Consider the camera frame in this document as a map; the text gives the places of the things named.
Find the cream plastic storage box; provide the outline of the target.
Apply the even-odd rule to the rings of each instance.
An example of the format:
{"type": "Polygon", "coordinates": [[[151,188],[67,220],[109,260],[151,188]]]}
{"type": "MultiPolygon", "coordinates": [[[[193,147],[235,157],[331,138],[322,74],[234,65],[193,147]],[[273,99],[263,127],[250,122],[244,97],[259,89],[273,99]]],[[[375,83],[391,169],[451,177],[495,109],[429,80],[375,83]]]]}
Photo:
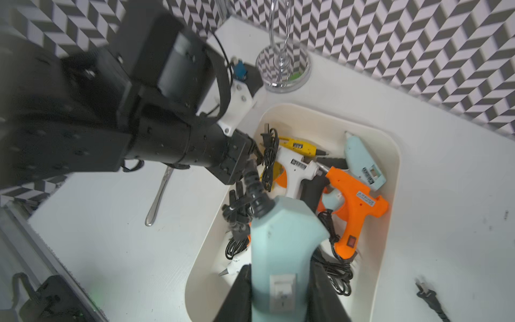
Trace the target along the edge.
{"type": "MultiPolygon", "coordinates": [[[[360,138],[378,165],[378,169],[372,170],[371,174],[385,177],[386,182],[373,194],[382,196],[390,207],[382,217],[366,217],[357,244],[358,255],[352,264],[352,294],[340,298],[352,321],[371,321],[398,185],[400,152],[397,145],[381,130],[295,104],[285,103],[272,107],[258,121],[254,132],[257,141],[261,140],[260,131],[265,124],[269,124],[281,136],[318,145],[333,158],[344,157],[346,134],[353,134],[360,138]]],[[[211,226],[186,282],[186,311],[192,321],[213,321],[235,280],[231,275],[219,275],[228,264],[223,255],[228,239],[228,225],[218,211],[211,216],[211,226]]]]}

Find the black hot glue gun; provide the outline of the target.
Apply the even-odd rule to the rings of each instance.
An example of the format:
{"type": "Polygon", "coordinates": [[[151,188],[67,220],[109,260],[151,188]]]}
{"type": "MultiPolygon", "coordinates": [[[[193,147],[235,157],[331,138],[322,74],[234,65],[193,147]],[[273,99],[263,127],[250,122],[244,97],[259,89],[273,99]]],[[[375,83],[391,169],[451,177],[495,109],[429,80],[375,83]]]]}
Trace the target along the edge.
{"type": "MultiPolygon", "coordinates": [[[[317,162],[328,168],[348,169],[344,158],[317,158],[317,162]]],[[[316,175],[312,180],[304,179],[302,181],[303,190],[300,199],[306,203],[313,213],[321,212],[325,209],[337,211],[343,207],[345,197],[340,191],[333,189],[330,193],[323,193],[324,189],[329,185],[328,178],[321,175],[316,175]]]]}

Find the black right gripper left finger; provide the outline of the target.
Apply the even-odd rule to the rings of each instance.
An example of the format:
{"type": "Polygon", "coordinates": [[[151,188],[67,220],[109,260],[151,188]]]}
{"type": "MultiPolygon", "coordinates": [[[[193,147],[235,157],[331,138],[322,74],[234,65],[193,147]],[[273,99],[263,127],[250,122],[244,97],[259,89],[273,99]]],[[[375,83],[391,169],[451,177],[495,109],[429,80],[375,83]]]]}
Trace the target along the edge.
{"type": "Polygon", "coordinates": [[[215,322],[248,322],[252,320],[252,266],[242,267],[228,295],[226,296],[215,322]]]}

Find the orange hot glue gun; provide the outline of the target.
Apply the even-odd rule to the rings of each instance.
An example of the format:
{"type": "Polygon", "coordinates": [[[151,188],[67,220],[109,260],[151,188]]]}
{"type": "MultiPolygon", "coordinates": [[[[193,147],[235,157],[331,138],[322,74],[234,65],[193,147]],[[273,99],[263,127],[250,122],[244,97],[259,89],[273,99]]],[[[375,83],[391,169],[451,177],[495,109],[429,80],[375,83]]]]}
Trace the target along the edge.
{"type": "Polygon", "coordinates": [[[325,171],[329,184],[344,199],[344,204],[333,210],[335,215],[347,223],[340,240],[334,243],[334,250],[341,259],[350,260],[356,253],[365,218],[369,215],[382,217],[389,203],[382,196],[372,197],[371,189],[347,171],[320,162],[318,165],[325,171]]]}

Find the white glue gun orange trigger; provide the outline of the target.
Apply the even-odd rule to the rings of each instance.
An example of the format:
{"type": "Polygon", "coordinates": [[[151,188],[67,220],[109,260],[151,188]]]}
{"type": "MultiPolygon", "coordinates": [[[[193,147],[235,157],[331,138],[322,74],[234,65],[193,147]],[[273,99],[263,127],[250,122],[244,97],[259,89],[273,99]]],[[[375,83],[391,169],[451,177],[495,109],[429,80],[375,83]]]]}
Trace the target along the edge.
{"type": "Polygon", "coordinates": [[[227,266],[225,270],[220,272],[218,276],[225,276],[225,275],[238,275],[241,271],[241,269],[245,266],[250,264],[249,260],[237,260],[234,258],[227,266]]]}

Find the white glue gun grey handle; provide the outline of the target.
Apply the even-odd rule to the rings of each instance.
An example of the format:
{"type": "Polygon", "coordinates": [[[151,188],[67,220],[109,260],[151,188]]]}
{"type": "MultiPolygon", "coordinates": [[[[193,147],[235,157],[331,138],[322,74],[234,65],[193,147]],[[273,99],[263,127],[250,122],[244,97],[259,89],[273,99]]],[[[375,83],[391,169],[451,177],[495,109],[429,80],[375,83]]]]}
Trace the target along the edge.
{"type": "Polygon", "coordinates": [[[279,146],[276,154],[276,162],[278,162],[287,175],[286,197],[299,199],[301,195],[301,183],[304,180],[313,180],[318,173],[320,167],[315,161],[306,163],[303,156],[283,146],[279,146]]]}

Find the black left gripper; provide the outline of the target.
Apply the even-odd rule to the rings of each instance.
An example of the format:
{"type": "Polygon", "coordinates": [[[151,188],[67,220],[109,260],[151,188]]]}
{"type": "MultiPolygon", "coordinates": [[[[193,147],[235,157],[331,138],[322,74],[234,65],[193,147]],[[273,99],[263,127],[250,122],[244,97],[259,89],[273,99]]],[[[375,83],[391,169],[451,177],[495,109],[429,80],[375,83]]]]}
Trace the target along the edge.
{"type": "Polygon", "coordinates": [[[181,170],[204,167],[224,185],[241,179],[253,154],[257,154],[255,141],[239,130],[229,137],[216,123],[193,127],[156,106],[143,110],[132,145],[135,159],[181,170]]]}

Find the yellow hot glue gun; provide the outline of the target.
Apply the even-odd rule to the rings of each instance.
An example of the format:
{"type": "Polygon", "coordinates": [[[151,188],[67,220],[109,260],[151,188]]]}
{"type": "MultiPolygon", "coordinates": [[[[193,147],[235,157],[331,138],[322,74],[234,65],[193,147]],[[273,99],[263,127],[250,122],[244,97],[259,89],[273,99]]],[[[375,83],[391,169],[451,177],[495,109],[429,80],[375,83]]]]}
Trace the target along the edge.
{"type": "Polygon", "coordinates": [[[305,156],[308,158],[327,156],[329,154],[328,152],[318,148],[314,144],[295,138],[280,136],[279,144],[284,148],[292,150],[293,152],[296,152],[297,154],[300,154],[301,156],[305,156]]]}

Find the mint green glue gun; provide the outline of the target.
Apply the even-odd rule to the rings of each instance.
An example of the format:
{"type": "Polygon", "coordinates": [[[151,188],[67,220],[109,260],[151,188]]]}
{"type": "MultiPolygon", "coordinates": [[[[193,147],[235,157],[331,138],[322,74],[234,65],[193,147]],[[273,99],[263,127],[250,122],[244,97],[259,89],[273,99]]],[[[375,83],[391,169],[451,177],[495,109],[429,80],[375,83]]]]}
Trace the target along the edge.
{"type": "Polygon", "coordinates": [[[346,131],[345,159],[350,173],[371,190],[379,190],[386,177],[358,136],[346,131]]]}

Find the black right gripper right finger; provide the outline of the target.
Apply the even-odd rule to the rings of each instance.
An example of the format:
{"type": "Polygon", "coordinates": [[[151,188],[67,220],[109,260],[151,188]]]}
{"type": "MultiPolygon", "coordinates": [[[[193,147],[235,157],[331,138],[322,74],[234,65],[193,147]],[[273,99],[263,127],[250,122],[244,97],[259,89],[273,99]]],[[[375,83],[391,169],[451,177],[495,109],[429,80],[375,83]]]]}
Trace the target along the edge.
{"type": "Polygon", "coordinates": [[[327,276],[326,264],[322,252],[315,251],[310,266],[307,321],[350,322],[351,319],[327,276]]]}

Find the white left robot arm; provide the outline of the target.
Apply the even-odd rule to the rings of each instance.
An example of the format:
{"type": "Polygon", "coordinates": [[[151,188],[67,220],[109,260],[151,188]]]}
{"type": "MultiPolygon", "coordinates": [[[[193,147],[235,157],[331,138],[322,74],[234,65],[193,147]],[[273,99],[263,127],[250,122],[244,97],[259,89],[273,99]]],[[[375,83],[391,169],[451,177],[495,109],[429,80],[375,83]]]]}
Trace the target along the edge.
{"type": "Polygon", "coordinates": [[[59,58],[1,34],[1,188],[147,161],[206,168],[225,185],[257,146],[229,123],[237,88],[263,88],[156,1],[129,1],[106,46],[59,58]]]}

